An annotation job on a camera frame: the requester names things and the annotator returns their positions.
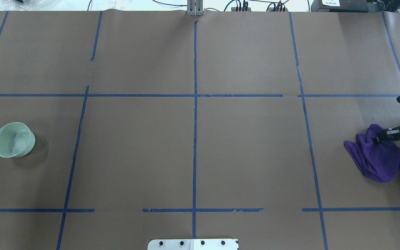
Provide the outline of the purple microfiber cloth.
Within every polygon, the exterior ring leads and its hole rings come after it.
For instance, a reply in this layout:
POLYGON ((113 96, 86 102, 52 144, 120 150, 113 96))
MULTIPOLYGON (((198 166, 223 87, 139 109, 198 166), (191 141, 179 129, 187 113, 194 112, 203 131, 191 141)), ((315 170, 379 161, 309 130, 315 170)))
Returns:
POLYGON ((393 141, 374 144, 383 130, 382 126, 371 124, 365 133, 356 135, 356 141, 344 141, 343 145, 365 177, 389 183, 400 172, 400 148, 393 141))

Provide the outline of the black device box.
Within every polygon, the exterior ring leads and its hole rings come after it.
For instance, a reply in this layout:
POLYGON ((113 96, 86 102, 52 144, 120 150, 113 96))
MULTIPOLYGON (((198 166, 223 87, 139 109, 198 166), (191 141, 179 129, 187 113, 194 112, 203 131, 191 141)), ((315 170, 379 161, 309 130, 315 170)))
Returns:
POLYGON ((368 13, 366 0, 314 0, 311 12, 348 12, 368 13))

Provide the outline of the black power strip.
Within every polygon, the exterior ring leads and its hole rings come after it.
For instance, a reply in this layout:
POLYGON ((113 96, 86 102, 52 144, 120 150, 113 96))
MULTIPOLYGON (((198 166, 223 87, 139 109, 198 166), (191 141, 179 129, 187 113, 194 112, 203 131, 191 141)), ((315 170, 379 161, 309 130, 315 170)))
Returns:
MULTIPOLYGON (((252 9, 251 7, 231 7, 229 11, 232 12, 237 12, 237 11, 247 11, 247 12, 251 12, 252 9)), ((279 7, 275 7, 274 5, 270 5, 269 7, 265 8, 265 12, 288 12, 288 9, 284 6, 281 5, 279 7)))

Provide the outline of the pale green ceramic bowl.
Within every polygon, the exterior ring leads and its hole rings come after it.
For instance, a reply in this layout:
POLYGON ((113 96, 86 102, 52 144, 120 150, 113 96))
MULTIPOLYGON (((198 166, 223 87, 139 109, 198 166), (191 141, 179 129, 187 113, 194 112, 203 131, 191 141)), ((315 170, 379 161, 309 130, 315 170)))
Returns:
POLYGON ((35 146, 35 135, 21 122, 6 124, 0 128, 0 157, 21 158, 35 146))

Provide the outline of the aluminium frame post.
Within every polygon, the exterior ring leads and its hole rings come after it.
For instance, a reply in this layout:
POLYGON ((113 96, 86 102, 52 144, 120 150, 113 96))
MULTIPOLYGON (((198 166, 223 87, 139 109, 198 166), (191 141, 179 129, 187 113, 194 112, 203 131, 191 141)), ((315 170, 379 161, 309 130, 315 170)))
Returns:
POLYGON ((187 0, 188 16, 203 16, 204 7, 203 0, 187 0))

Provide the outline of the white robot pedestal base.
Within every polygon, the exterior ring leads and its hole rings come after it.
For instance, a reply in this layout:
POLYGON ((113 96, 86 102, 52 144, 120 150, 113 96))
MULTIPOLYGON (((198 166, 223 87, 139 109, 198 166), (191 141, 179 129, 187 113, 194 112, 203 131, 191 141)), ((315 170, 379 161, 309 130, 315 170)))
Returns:
POLYGON ((148 250, 238 250, 237 239, 154 239, 148 250))

